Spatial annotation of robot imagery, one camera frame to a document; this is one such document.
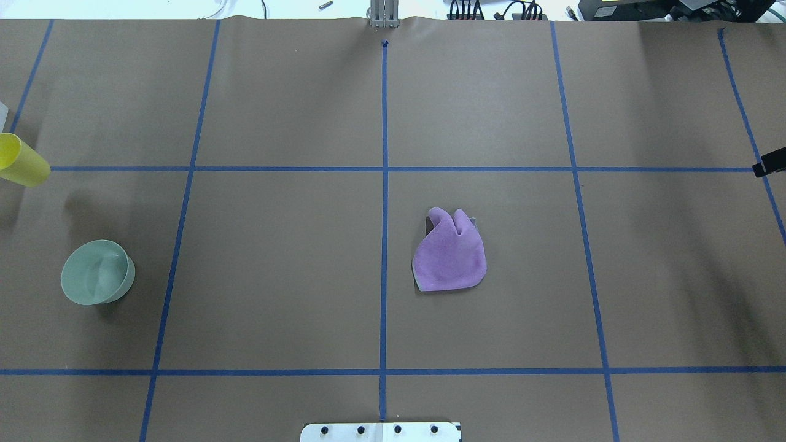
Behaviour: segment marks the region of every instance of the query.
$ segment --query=yellow cup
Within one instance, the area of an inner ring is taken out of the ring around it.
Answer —
[[[0,134],[0,178],[35,187],[49,178],[49,163],[14,134]]]

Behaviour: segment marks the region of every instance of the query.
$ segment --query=green bowl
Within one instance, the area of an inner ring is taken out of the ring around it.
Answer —
[[[134,282],[134,261],[115,242],[99,239],[76,249],[60,275],[63,293],[80,305],[120,299]]]

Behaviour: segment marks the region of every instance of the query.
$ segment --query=white mounting plate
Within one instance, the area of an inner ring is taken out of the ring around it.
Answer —
[[[300,432],[300,442],[461,442],[457,422],[376,422],[354,424],[309,424]]]

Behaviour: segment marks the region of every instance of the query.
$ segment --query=purple towel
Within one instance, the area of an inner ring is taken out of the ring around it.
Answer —
[[[441,208],[428,211],[434,230],[415,251],[412,272],[421,292],[466,289],[486,276],[483,240],[463,210],[454,217]]]

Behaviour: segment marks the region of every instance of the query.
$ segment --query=blue tape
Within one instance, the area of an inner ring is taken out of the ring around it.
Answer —
[[[152,370],[93,368],[10,368],[0,369],[0,376],[150,376]]]
[[[65,172],[186,172],[188,166],[52,166]]]
[[[379,376],[377,368],[328,369],[158,369],[156,376],[172,377],[298,377],[298,376]],[[564,368],[388,368],[387,376],[541,376],[570,374],[702,374],[702,373],[786,373],[786,366],[634,366]],[[0,376],[150,376],[152,370],[124,369],[0,369]]]
[[[190,166],[52,166],[52,171],[189,171]],[[608,166],[195,166],[194,171],[260,172],[718,172],[749,173],[751,168],[639,168]]]
[[[554,22],[551,25],[551,43],[554,48],[554,64],[556,65],[556,80],[560,87],[560,100],[562,101],[562,117],[565,122],[565,137],[567,139],[567,150],[571,157],[573,167],[573,187],[576,192],[576,204],[578,206],[578,219],[582,227],[582,240],[584,241],[584,256],[587,264],[587,274],[589,275],[589,289],[592,293],[593,309],[595,311],[595,327],[597,329],[597,340],[601,350],[601,363],[604,370],[608,370],[608,355],[606,352],[606,337],[603,331],[603,319],[601,318],[601,303],[597,298],[597,286],[595,283],[595,267],[592,262],[592,250],[590,249],[590,237],[587,234],[586,217],[584,216],[584,201],[582,199],[581,183],[578,180],[578,170],[576,164],[576,154],[573,146],[573,134],[571,132],[571,120],[567,112],[567,98],[565,96],[565,85],[562,76],[562,65],[560,63],[560,49],[556,40],[556,27]],[[615,442],[619,442],[619,427],[617,425],[617,410],[614,404],[614,392],[612,390],[612,377],[608,372],[604,374],[606,384],[606,399],[608,401],[608,415],[612,424],[612,436]]]
[[[786,373],[786,366],[644,366],[609,368],[610,374]]]
[[[200,104],[199,119],[196,122],[196,133],[194,134],[194,143],[191,150],[191,163],[189,166],[189,174],[185,180],[185,191],[183,192],[183,203],[180,208],[180,220],[178,222],[178,233],[174,240],[174,250],[172,252],[172,264],[169,269],[169,280],[167,283],[167,293],[163,299],[163,307],[161,309],[161,322],[158,328],[158,338],[156,340],[156,351],[153,356],[152,373],[150,375],[150,384],[148,386],[147,400],[145,401],[145,413],[142,416],[142,427],[139,433],[140,442],[144,442],[147,438],[147,428],[150,423],[150,411],[152,410],[152,399],[156,393],[156,377],[158,367],[161,360],[161,348],[163,347],[163,336],[167,329],[167,318],[169,316],[169,304],[172,299],[172,287],[174,285],[174,276],[178,269],[178,259],[180,256],[180,244],[183,239],[183,228],[185,227],[185,216],[188,212],[189,199],[191,198],[191,184],[193,182],[194,168],[197,164],[197,154],[199,153],[199,141],[202,132],[202,122],[204,120],[204,110],[208,104],[208,93],[210,91],[210,80],[213,73],[213,62],[215,60],[215,50],[219,42],[219,31],[221,30],[221,20],[215,22],[215,29],[213,31],[213,43],[210,50],[210,59],[208,61],[208,72],[205,74],[204,89],[202,90],[202,102]]]
[[[389,368],[389,376],[526,376],[540,374],[603,374],[598,368]]]
[[[734,93],[734,99],[737,102],[737,107],[740,109],[742,122],[745,125],[745,131],[747,132],[747,139],[751,142],[751,148],[753,149],[753,154],[756,157],[756,162],[761,163],[762,157],[761,155],[759,155],[758,146],[756,145],[756,139],[753,137],[753,130],[751,129],[751,123],[747,119],[747,112],[745,112],[745,106],[742,104],[742,97],[740,96],[740,91],[737,89],[736,86],[736,81],[734,79],[734,72],[732,72],[732,64],[729,61],[729,52],[726,50],[726,42],[723,37],[724,31],[725,28],[718,29],[718,41],[721,43],[721,54],[723,55],[723,62],[726,65],[726,73],[729,74],[729,83],[731,83],[732,85],[732,92]],[[773,214],[775,215],[775,220],[778,225],[778,230],[780,231],[780,239],[783,241],[784,245],[786,245],[786,229],[784,229],[784,222],[783,219],[780,217],[780,210],[778,210],[778,204],[775,201],[773,190],[769,186],[769,180],[767,177],[762,177],[762,181],[764,182],[764,189],[767,192],[769,205],[772,206],[773,208]]]
[[[387,415],[387,190],[390,176],[387,157],[387,45],[382,42],[382,253],[380,260],[380,421]]]
[[[35,57],[35,62],[33,63],[33,69],[30,70],[30,76],[28,76],[28,82],[24,85],[24,91],[22,92],[22,98],[19,100],[19,106],[17,107],[17,113],[13,116],[13,120],[11,121],[11,127],[9,128],[9,132],[14,133],[17,129],[17,125],[19,124],[19,118],[22,116],[22,111],[24,110],[25,103],[28,102],[28,94],[30,94],[30,88],[33,86],[33,79],[35,78],[35,73],[39,71],[39,65],[41,64],[41,59],[44,56],[44,51],[46,50],[46,44],[49,42],[49,37],[52,34],[52,27],[54,26],[54,20],[50,20],[49,25],[46,27],[46,32],[44,32],[44,39],[41,41],[41,47],[39,47],[39,53]]]
[[[377,376],[376,368],[328,369],[238,369],[238,370],[158,370],[159,376]]]

